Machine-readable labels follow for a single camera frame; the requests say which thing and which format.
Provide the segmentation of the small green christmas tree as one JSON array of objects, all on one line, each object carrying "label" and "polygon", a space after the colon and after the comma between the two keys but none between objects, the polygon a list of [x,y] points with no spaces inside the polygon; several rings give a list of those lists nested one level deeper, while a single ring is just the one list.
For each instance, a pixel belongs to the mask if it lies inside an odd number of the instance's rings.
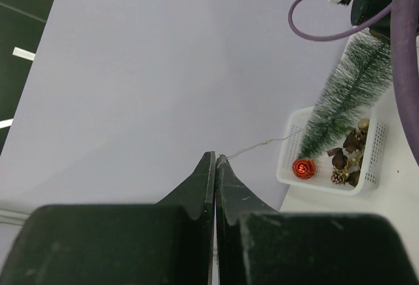
[{"label": "small green christmas tree", "polygon": [[320,156],[374,106],[392,84],[391,53],[389,44],[366,31],[350,37],[308,119],[298,158]]}]

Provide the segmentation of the brown and gold ornament garland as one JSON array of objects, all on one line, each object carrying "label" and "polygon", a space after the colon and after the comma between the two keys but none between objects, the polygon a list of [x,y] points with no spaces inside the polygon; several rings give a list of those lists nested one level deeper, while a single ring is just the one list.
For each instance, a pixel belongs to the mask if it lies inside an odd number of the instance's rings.
[{"label": "brown and gold ornament garland", "polygon": [[331,182],[335,185],[357,187],[367,141],[366,128],[353,128],[346,136],[342,147],[327,151],[333,166]]}]

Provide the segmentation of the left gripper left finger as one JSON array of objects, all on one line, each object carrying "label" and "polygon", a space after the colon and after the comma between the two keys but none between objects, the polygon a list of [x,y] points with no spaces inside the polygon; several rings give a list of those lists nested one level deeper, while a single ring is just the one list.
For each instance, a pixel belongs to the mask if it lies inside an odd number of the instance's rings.
[{"label": "left gripper left finger", "polygon": [[2,284],[210,284],[215,154],[154,204],[47,205],[26,220]]}]

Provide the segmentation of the white plastic basket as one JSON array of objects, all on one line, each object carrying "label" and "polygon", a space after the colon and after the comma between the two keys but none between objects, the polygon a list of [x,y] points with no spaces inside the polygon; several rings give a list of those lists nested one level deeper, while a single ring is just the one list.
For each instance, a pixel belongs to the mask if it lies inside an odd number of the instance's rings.
[{"label": "white plastic basket", "polygon": [[302,180],[294,175],[292,171],[293,163],[299,156],[302,132],[306,128],[312,110],[312,107],[302,108],[292,113],[288,118],[285,129],[285,141],[280,150],[276,172],[278,181],[300,188],[348,197],[360,193],[366,194],[375,190],[379,184],[386,139],[386,125],[380,119],[376,107],[372,109],[365,108],[361,116],[362,118],[369,119],[370,125],[366,137],[366,146],[361,156],[363,162],[359,169],[360,177],[357,186],[353,187],[349,184],[338,185],[332,183],[332,158],[326,153],[314,159],[315,173],[311,178]]}]

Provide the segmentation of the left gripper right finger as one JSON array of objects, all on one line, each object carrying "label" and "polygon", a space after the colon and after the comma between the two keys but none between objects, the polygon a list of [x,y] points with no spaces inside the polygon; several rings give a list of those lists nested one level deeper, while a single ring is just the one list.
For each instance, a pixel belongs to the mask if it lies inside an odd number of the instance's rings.
[{"label": "left gripper right finger", "polygon": [[283,213],[215,167],[221,284],[417,284],[391,223],[375,214]]}]

